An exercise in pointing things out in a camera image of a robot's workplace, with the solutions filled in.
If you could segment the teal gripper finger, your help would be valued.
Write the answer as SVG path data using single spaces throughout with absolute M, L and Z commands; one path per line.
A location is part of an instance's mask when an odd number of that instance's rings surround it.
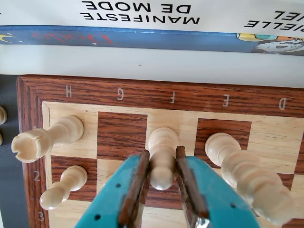
M 94 198 L 76 228 L 140 228 L 150 184 L 150 153 L 123 161 Z
M 205 161 L 176 148 L 176 181 L 189 228 L 258 228 L 251 207 Z

